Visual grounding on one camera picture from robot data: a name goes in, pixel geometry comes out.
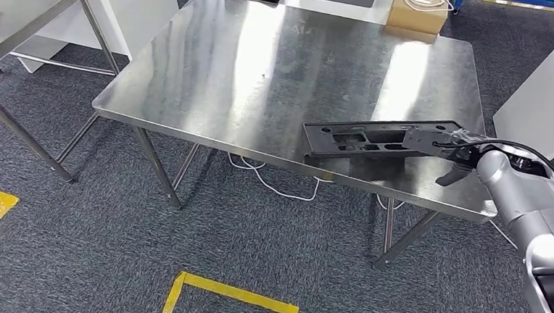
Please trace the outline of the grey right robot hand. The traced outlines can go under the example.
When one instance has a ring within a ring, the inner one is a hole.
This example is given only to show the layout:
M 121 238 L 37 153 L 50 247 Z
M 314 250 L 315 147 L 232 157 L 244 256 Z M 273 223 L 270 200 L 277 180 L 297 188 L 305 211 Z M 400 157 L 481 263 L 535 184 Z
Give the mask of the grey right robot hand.
M 437 141 L 434 145 L 442 150 L 440 156 L 449 159 L 452 167 L 445 175 L 438 177 L 435 183 L 445 187 L 466 178 L 476 168 L 481 157 L 480 145 L 477 143 L 485 139 L 483 135 L 459 129 Z

